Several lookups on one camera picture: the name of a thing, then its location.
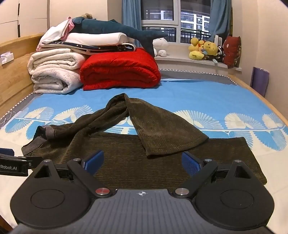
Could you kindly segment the red folded blanket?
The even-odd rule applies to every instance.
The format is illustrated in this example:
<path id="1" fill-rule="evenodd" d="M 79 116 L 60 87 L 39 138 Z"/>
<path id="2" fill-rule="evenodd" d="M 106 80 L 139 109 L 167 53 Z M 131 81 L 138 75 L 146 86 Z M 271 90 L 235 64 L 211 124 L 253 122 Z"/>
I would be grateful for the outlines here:
<path id="1" fill-rule="evenodd" d="M 95 54 L 80 68 L 80 81 L 85 91 L 115 87 L 152 88 L 160 80 L 155 59 L 141 48 Z"/>

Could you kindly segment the blue curtain right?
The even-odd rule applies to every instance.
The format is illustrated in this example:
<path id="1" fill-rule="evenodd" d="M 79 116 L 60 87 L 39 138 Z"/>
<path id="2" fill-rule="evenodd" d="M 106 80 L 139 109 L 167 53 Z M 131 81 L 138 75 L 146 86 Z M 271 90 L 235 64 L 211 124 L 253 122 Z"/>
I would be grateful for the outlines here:
<path id="1" fill-rule="evenodd" d="M 231 0 L 213 0 L 210 2 L 209 41 L 216 35 L 225 40 L 230 34 Z"/>

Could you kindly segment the blue curtain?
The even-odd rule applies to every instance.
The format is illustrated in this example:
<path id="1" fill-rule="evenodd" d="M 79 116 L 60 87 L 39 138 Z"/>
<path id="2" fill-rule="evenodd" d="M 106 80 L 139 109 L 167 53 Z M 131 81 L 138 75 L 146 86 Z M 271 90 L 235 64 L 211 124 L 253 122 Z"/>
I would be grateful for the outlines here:
<path id="1" fill-rule="evenodd" d="M 121 31 L 133 38 L 136 46 L 140 47 L 141 44 L 136 37 L 136 31 L 141 31 L 140 0 L 122 0 L 122 25 Z"/>
<path id="2" fill-rule="evenodd" d="M 216 35 L 225 40 L 230 34 L 231 0 L 213 0 L 210 2 L 209 41 Z"/>

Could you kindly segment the blue white patterned bedsheet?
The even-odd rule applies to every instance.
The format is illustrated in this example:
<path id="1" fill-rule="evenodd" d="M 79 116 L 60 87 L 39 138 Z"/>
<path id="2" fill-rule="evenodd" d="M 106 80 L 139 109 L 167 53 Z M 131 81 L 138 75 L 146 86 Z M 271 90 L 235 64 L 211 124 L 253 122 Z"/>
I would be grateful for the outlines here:
<path id="1" fill-rule="evenodd" d="M 267 179 L 275 209 L 269 228 L 287 233 L 287 126 L 249 90 L 233 84 L 200 80 L 163 80 L 152 89 L 113 88 L 75 90 L 69 94 L 43 94 L 1 124 L 1 147 L 21 156 L 36 128 L 75 122 L 84 114 L 106 106 L 126 93 L 181 116 L 210 138 L 244 137 Z"/>

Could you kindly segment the white plush toy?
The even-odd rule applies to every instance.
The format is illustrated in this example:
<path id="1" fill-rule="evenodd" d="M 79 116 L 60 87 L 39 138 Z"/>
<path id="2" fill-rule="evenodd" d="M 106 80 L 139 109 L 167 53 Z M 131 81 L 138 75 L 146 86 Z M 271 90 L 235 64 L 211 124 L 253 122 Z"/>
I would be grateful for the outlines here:
<path id="1" fill-rule="evenodd" d="M 153 49 L 154 49 L 155 56 L 166 57 L 167 47 L 168 47 L 168 42 L 165 38 L 159 38 L 159 39 L 153 40 Z"/>

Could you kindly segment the dark brown corduroy pants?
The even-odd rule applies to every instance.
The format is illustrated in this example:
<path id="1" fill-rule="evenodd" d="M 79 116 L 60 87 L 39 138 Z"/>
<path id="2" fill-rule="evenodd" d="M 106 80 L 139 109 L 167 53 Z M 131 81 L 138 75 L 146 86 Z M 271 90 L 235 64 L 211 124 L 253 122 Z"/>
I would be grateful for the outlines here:
<path id="1" fill-rule="evenodd" d="M 54 163 L 86 158 L 102 150 L 96 178 L 111 189 L 176 189 L 189 178 L 182 153 L 218 164 L 240 159 L 267 183 L 245 138 L 209 138 L 182 117 L 144 100 L 119 94 L 106 107 L 74 123 L 39 126 L 22 147 L 24 156 Z"/>

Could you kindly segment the wooden bed headboard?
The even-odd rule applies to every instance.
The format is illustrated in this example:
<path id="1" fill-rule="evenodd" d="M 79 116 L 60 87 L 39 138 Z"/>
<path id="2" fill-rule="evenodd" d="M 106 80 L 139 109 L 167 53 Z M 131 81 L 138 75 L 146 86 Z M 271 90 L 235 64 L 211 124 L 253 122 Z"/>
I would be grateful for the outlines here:
<path id="1" fill-rule="evenodd" d="M 1 66 L 1 116 L 33 92 L 27 64 L 42 36 L 39 33 L 1 43 L 1 54 L 14 55 L 14 60 Z"/>

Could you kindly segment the window with white frame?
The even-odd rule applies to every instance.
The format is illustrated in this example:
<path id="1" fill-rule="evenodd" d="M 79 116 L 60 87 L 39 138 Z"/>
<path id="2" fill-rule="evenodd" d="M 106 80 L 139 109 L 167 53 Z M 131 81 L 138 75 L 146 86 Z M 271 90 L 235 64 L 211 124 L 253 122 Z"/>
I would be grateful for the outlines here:
<path id="1" fill-rule="evenodd" d="M 192 38 L 207 40 L 210 7 L 211 2 L 203 0 L 144 0 L 142 29 L 165 32 L 168 42 L 189 44 Z"/>

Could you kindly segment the white folded bedding stack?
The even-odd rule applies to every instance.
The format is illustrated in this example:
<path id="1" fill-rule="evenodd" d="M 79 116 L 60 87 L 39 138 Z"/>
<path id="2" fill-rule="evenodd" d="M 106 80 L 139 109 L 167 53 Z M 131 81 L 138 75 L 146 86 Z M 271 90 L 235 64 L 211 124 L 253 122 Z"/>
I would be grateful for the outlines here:
<path id="1" fill-rule="evenodd" d="M 67 19 L 57 26 L 52 26 L 41 37 L 37 52 L 77 52 L 93 55 L 103 52 L 135 51 L 136 46 L 126 34 L 116 32 L 110 34 L 73 33 L 72 19 Z"/>

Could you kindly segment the yellow plush toys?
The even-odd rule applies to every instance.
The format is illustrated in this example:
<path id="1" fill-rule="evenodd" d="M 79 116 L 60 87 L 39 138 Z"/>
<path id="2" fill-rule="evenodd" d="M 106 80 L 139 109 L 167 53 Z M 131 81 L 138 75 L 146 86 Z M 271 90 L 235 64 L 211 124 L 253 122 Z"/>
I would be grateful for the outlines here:
<path id="1" fill-rule="evenodd" d="M 210 60 L 218 63 L 218 60 L 221 58 L 219 47 L 211 41 L 192 38 L 188 50 L 189 58 L 192 60 Z"/>

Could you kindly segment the purple bag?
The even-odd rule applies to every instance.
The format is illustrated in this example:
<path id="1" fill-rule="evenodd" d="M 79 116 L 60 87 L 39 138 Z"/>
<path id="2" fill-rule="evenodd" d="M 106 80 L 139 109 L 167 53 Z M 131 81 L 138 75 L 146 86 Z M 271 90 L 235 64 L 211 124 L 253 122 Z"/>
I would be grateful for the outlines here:
<path id="1" fill-rule="evenodd" d="M 269 72 L 262 68 L 253 67 L 250 87 L 265 97 L 269 84 Z"/>

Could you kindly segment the white tissue pack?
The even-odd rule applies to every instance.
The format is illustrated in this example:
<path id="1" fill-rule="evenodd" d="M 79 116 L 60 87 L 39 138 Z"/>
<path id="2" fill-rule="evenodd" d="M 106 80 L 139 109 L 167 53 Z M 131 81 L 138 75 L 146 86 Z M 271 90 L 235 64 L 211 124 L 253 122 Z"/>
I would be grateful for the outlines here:
<path id="1" fill-rule="evenodd" d="M 0 65 L 7 64 L 14 60 L 14 54 L 10 51 L 1 54 Z"/>

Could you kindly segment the white folded comforter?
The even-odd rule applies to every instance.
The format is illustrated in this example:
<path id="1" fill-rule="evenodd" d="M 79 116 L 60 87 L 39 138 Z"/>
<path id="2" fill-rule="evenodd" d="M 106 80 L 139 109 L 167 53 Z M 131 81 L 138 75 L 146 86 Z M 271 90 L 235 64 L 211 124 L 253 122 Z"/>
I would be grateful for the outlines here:
<path id="1" fill-rule="evenodd" d="M 80 68 L 87 56 L 68 48 L 35 52 L 27 69 L 36 94 L 67 94 L 82 86 Z"/>

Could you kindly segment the blue shark plush toy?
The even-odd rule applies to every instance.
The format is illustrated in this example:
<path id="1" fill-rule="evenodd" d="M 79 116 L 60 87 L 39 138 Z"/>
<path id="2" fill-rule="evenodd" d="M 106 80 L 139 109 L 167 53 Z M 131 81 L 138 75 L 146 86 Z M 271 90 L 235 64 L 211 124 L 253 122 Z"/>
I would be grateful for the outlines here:
<path id="1" fill-rule="evenodd" d="M 72 33 L 85 34 L 110 34 L 124 33 L 129 38 L 136 39 L 141 46 L 153 57 L 155 57 L 153 49 L 153 41 L 155 39 L 165 38 L 167 34 L 157 30 L 138 30 L 136 28 L 118 23 L 114 19 L 110 21 L 99 21 L 96 19 L 85 19 L 84 17 L 75 17 L 72 19 L 74 28 Z"/>

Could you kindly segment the blue curtain left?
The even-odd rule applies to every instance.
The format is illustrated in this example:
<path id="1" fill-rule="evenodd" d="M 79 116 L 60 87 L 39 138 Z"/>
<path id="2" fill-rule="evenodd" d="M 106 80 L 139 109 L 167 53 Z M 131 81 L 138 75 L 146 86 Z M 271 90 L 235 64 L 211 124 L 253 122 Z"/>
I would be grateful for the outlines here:
<path id="1" fill-rule="evenodd" d="M 133 38 L 136 46 L 140 47 L 141 44 L 136 37 L 136 31 L 141 31 L 140 0 L 122 0 L 122 25 L 121 31 Z"/>

